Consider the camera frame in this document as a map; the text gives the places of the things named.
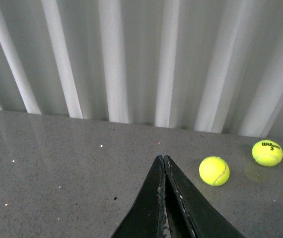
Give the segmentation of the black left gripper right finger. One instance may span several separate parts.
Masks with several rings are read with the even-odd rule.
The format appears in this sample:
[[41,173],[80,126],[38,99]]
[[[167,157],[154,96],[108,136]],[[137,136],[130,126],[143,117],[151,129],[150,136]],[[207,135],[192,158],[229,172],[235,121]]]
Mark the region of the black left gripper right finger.
[[166,212],[172,238],[242,238],[199,192],[169,156],[165,156]]

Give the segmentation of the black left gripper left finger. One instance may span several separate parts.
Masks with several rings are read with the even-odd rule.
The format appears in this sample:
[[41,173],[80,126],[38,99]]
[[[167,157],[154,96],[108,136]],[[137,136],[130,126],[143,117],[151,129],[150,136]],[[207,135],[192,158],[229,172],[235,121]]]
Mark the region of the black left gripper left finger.
[[113,238],[164,238],[165,168],[157,156],[125,218],[112,234]]

